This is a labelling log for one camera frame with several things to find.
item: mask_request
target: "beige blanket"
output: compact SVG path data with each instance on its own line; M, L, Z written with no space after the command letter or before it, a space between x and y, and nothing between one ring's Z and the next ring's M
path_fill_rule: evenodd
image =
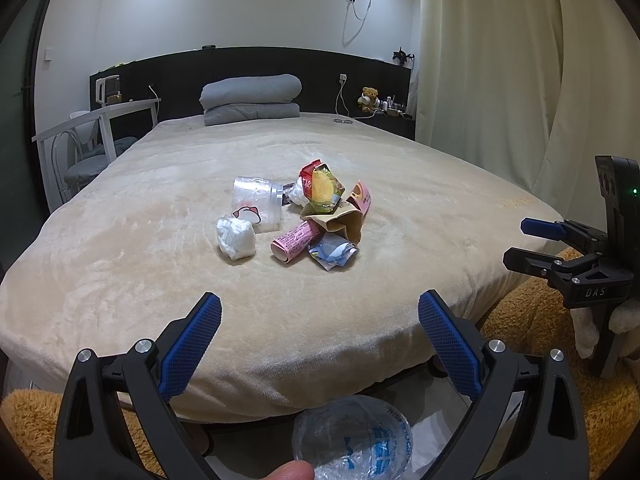
M62 390L80 349L126 352L211 291L222 325L172 406L215 422L318 406L429 358L420 294L435 288L478 320L520 283L504 251L544 249L520 221L559 216L466 162L334 118L159 124L53 213L8 270L0 346L41 386ZM326 272L306 254L285 266L270 250L278 233L258 234L251 259L223 256L215 221L230 212L234 178L292 182L315 158L372 195L348 266ZM298 214L285 207L281 232Z

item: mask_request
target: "white glove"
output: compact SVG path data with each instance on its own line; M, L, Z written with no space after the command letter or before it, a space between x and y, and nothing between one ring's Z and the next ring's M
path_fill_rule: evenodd
M575 349L582 359L591 357L593 349L600 339L600 334L593 323L590 308L574 308L571 310L574 320ZM620 356L626 357L640 348L640 301L626 300L617 307L609 319L609 329L616 334L626 333Z

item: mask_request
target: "folded gray blanket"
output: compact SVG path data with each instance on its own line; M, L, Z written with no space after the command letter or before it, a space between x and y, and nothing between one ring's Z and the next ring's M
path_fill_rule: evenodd
M295 103L229 104L210 108L204 113L205 126L239 123L253 119L287 119L300 117Z
M290 103L301 90L300 79L291 74L235 77L206 85L200 104L203 110L209 110L231 103Z

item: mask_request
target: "white desk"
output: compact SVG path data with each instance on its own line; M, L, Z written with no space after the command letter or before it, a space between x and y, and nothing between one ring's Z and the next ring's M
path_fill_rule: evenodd
M158 114L156 110L156 104L162 99L146 99L144 101L129 101L126 103L119 103L117 105L109 105L103 108L98 108L92 112L76 117L64 123L58 124L49 130L45 130L42 133L37 134L35 137L31 137L31 142L38 143L38 156L40 157L40 169L42 170L42 180L44 181L45 191L47 193L47 201L49 202L49 208L51 208L51 200L49 199L49 171L47 171L47 157L44 142L51 137L55 137L57 134L68 132L69 130L80 126L81 124L92 123L98 121L100 123L100 132L102 134L102 142L104 143L104 151L107 156L107 161L111 164L116 160L116 148L113 144L113 134L111 132L110 120L115 117L120 117L126 114L132 114L133 112L139 112L141 110L149 110L151 112L151 120L154 127L158 124Z

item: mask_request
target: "red snack wrapper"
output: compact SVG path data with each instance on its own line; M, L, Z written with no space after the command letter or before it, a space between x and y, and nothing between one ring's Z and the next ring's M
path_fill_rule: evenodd
M367 214L369 206L371 205L371 193L369 193L369 189L367 189L367 186L365 186L361 180L357 182L353 191L351 191L347 202L356 206L363 215Z
M302 191L304 191L305 196L309 200L311 200L311 181L313 180L314 169L320 166L320 164L322 164L320 159L314 160L300 171L300 177L302 177Z
M322 233L322 229L312 220L302 222L298 227L279 236L271 243L273 255L288 264Z

